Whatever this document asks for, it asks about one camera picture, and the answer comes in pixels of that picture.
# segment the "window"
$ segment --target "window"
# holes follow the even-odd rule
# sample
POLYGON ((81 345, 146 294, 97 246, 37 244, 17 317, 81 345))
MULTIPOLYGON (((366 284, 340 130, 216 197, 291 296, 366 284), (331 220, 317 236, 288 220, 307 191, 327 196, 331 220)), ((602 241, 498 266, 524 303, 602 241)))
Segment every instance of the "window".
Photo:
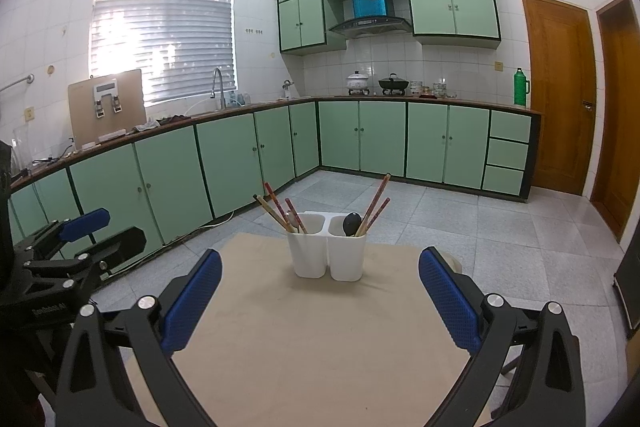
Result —
POLYGON ((92 74, 140 68, 145 107, 210 92, 216 67, 236 89, 232 0, 94 1, 92 74))

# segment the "wooden chopstick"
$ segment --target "wooden chopstick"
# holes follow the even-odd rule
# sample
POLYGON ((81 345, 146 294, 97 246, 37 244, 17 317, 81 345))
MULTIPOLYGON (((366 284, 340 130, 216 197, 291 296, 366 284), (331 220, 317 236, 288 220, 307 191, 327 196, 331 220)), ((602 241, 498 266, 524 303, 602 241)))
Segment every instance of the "wooden chopstick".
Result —
POLYGON ((380 212, 382 212, 384 210, 384 208, 386 207, 386 205, 387 205, 387 203, 389 201, 391 201, 391 198, 386 198, 386 200, 384 200, 382 202, 382 204, 380 205, 380 208, 378 209, 378 211, 373 215, 373 217, 371 218, 371 221, 369 221, 369 224, 367 225, 367 228, 360 235, 358 235, 356 233, 356 237, 360 237, 361 235, 365 235, 367 232, 369 232, 369 229, 371 228, 371 225, 373 225, 375 220, 378 219, 378 216, 380 215, 380 212))
POLYGON ((380 196, 382 196, 382 192, 383 190, 385 190, 386 184, 388 184, 389 179, 391 179, 391 174, 389 173, 387 173, 386 176, 382 178, 382 183, 380 184, 380 187, 378 187, 378 191, 376 192, 376 195, 373 196, 373 200, 371 201, 371 204, 369 205, 367 212, 362 218, 362 223, 358 227, 358 230, 355 233, 355 237, 360 237, 363 234, 364 230, 367 228, 367 219, 369 219, 369 217, 371 216, 371 213, 373 212, 373 209, 378 203, 380 196))
POLYGON ((254 200, 256 200, 258 203, 261 204, 261 206, 267 211, 267 214, 269 214, 271 217, 273 217, 273 219, 275 219, 278 224, 283 227, 283 229, 285 229, 287 232, 293 232, 293 227, 288 225, 286 223, 286 221, 284 221, 277 213, 275 210, 273 210, 266 201, 264 201, 264 198, 262 196, 258 196, 257 194, 254 194, 254 200))
POLYGON ((302 230, 302 233, 308 233, 306 231, 305 224, 302 222, 302 219, 300 219, 300 216, 296 212, 295 208, 293 208, 293 203, 291 203, 291 200, 289 198, 284 198, 284 202, 287 203, 287 206, 289 207, 289 210, 291 211, 291 214, 293 214, 293 217, 295 218, 296 222, 298 223, 298 226, 300 227, 300 230, 302 230))
POLYGON ((284 219, 285 222, 288 223, 287 214, 284 212, 280 202, 278 201, 278 198, 276 197, 276 193, 273 192, 273 190, 271 190, 271 185, 268 184, 268 182, 264 182, 264 188, 267 189, 267 193, 271 197, 271 201, 273 201, 273 203, 276 205, 276 208, 278 209, 280 215, 282 216, 282 219, 284 219))

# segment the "silver screw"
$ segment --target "silver screw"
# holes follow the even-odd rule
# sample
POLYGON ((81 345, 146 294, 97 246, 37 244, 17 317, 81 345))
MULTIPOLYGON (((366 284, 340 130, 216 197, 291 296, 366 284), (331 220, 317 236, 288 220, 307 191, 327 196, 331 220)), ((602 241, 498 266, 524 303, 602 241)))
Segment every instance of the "silver screw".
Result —
POLYGON ((138 300, 138 308, 142 308, 143 310, 148 310, 156 304, 156 298, 151 295, 147 295, 138 300))
POLYGON ((84 306, 82 306, 82 308, 80 308, 80 314, 82 315, 82 317, 89 317, 94 313, 94 306, 92 304, 85 304, 84 306))
POLYGON ((495 293, 492 293, 486 298, 486 301, 494 308, 499 308, 504 304, 504 299, 495 293))
POLYGON ((554 315, 559 315, 562 313, 562 306, 557 302, 549 302, 549 304, 546 305, 546 307, 549 308, 549 311, 552 312, 554 315))

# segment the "brown countertop edge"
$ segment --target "brown countertop edge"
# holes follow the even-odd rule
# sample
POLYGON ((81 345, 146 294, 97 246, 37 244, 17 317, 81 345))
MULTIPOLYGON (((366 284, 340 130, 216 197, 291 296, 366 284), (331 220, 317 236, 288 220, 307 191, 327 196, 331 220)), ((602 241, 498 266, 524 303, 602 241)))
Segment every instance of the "brown countertop edge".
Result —
POLYGON ((116 149, 117 147, 120 147, 122 145, 134 143, 139 140, 143 140, 145 138, 156 136, 158 134, 163 134, 169 131, 174 131, 176 129, 181 129, 183 127, 195 125, 198 123, 206 123, 209 121, 219 120, 220 118, 227 118, 230 116, 239 116, 241 114, 263 111, 263 110, 272 109, 275 107, 286 107, 287 105, 296 105, 298 103, 325 102, 325 101, 357 102, 357 101, 372 101, 372 100, 376 102, 417 102, 417 103, 440 103, 440 104, 446 104, 446 105, 465 105, 467 107, 503 109, 503 110, 508 110, 510 112, 516 112, 516 113, 527 114, 527 115, 540 114, 538 111, 534 111, 531 109, 527 109, 526 107, 520 107, 517 105, 504 105, 500 103, 476 102, 474 100, 460 100, 457 98, 444 98, 444 99, 418 98, 416 96, 382 96, 382 95, 308 96, 305 98, 295 98, 293 100, 274 100, 273 102, 252 103, 250 105, 245 105, 242 107, 228 108, 228 109, 225 109, 224 111, 216 111, 208 114, 193 116, 189 120, 177 121, 174 123, 163 125, 161 127, 156 127, 155 129, 151 129, 148 131, 129 134, 127 136, 121 136, 119 138, 97 145, 96 147, 93 147, 89 150, 73 153, 69 156, 66 156, 65 158, 62 158, 61 160, 54 163, 53 165, 40 168, 35 172, 33 172, 32 174, 30 174, 30 176, 26 176, 24 178, 19 179, 18 181, 16 181, 11 185, 11 190, 12 192, 15 192, 16 190, 26 187, 27 185, 30 185, 33 182, 36 182, 44 178, 45 176, 48 176, 49 174, 53 174, 54 172, 60 171, 82 160, 86 160, 93 156, 97 156, 98 154, 101 154, 103 152, 116 149))

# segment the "green thermos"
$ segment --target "green thermos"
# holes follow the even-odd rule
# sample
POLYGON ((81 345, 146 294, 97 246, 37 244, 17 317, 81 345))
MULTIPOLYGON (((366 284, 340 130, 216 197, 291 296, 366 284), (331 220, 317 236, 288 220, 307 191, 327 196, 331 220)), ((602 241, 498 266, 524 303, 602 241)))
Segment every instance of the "green thermos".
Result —
POLYGON ((529 90, 529 81, 522 72, 522 68, 518 68, 516 74, 513 75, 513 103, 515 105, 527 105, 529 90))

